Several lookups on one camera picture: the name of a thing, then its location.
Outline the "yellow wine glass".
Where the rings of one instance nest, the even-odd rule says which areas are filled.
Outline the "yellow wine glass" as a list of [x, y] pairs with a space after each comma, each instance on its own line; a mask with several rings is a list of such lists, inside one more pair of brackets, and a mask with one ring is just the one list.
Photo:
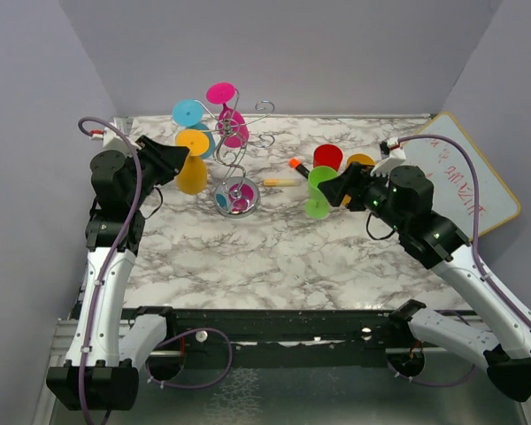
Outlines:
[[207, 185], [207, 168], [202, 155], [209, 148], [209, 140], [203, 131], [184, 129], [175, 138], [175, 144], [189, 149], [181, 172], [175, 178], [178, 189], [188, 195], [197, 195]]
[[[371, 157], [365, 154], [362, 154], [362, 153], [351, 155], [347, 159], [346, 166], [349, 166], [354, 162], [359, 163], [361, 166], [375, 166], [375, 161]], [[351, 201], [350, 196], [346, 195], [342, 201], [342, 205], [347, 206], [350, 201]]]

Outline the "green wine glass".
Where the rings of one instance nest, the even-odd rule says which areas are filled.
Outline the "green wine glass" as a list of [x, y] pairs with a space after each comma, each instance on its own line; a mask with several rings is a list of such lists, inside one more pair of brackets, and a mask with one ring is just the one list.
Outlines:
[[334, 179], [338, 173], [329, 166], [316, 166], [308, 176], [310, 198], [305, 203], [305, 213], [312, 219], [322, 220], [328, 216], [330, 204], [319, 190], [319, 184]]

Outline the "red wine glass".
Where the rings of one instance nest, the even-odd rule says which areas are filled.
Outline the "red wine glass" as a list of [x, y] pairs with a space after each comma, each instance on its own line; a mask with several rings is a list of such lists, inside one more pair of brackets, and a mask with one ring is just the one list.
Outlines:
[[327, 166], [339, 171], [342, 164], [342, 150], [331, 143], [325, 143], [318, 146], [313, 152], [313, 166]]

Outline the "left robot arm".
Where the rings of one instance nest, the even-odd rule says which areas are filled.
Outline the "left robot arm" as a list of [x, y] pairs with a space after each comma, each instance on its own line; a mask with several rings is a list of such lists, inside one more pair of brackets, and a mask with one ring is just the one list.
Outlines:
[[90, 162], [96, 193], [86, 227], [84, 296], [73, 341], [46, 384], [69, 410], [127, 411], [135, 403], [139, 370], [157, 347], [172, 347], [178, 329], [160, 314], [135, 319], [120, 333], [124, 295], [145, 226], [140, 207], [157, 187], [183, 168], [189, 148], [166, 146], [146, 136], [127, 156], [109, 150]]

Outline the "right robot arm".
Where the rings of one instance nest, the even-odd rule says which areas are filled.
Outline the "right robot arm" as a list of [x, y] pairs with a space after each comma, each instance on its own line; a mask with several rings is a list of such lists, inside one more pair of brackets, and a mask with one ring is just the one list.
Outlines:
[[531, 397], [531, 310], [481, 260], [477, 242], [433, 210], [433, 183], [416, 166], [376, 177], [358, 163], [318, 186], [332, 206], [350, 197], [349, 209], [369, 211], [395, 230], [404, 250], [448, 283], [489, 327], [470, 329], [414, 301], [389, 324], [390, 339], [408, 346], [429, 342], [484, 370], [506, 397]]

